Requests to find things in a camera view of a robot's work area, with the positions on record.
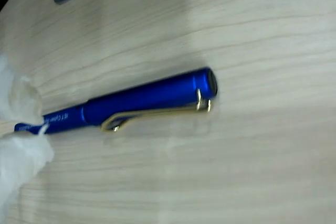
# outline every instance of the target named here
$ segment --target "gold pen clip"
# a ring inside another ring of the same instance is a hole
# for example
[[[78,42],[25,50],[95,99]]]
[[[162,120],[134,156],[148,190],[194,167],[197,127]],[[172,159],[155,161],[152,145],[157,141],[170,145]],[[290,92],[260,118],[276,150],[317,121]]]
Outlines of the gold pen clip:
[[[156,115],[169,115],[175,113],[190,113],[190,112],[209,112],[211,109],[211,100],[203,99],[201,91],[197,89],[197,103],[168,108],[168,109],[154,109],[154,110],[138,110],[120,112],[112,115],[106,119],[100,126],[100,129],[104,132],[116,132],[120,127],[124,126],[131,119],[140,118],[144,116],[156,116]]]

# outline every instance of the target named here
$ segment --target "wood grain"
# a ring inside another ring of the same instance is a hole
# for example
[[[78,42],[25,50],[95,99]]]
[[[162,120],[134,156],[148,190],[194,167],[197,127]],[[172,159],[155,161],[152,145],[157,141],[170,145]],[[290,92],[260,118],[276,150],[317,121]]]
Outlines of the wood grain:
[[[10,0],[45,112],[199,66],[214,111],[51,136],[9,223],[335,223],[336,0]],[[12,129],[0,124],[1,132]]]

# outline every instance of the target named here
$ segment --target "pen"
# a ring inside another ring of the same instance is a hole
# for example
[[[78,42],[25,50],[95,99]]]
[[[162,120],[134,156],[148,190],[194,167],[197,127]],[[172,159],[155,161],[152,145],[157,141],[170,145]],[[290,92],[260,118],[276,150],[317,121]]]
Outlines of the pen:
[[[84,126],[117,131],[131,119],[169,113],[209,111],[217,95],[217,81],[209,67],[93,98],[44,115],[46,134]],[[37,134],[42,125],[19,123],[14,131]]]

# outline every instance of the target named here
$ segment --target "white tissue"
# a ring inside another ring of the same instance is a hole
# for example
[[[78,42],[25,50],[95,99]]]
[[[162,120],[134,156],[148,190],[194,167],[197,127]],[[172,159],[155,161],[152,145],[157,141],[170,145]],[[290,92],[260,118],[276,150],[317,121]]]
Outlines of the white tissue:
[[[0,138],[0,223],[19,188],[53,160],[54,151],[44,134],[47,128],[44,125],[38,135],[15,132]]]
[[[41,112],[37,89],[0,56],[0,120],[42,124]],[[44,135],[47,127],[43,126],[38,135],[15,132],[0,137],[0,224],[5,222],[20,187],[53,160],[54,151]]]
[[[26,76],[17,74],[0,56],[0,120],[43,124],[41,96]]]

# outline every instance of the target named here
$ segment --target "pen cap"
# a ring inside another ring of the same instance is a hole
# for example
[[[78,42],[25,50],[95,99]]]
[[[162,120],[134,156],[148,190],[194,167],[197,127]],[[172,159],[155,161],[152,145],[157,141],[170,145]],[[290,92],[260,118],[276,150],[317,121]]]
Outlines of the pen cap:
[[[83,109],[86,121],[100,125],[119,112],[184,106],[197,102],[197,89],[204,99],[217,95],[217,82],[208,67],[146,83],[89,100]]]

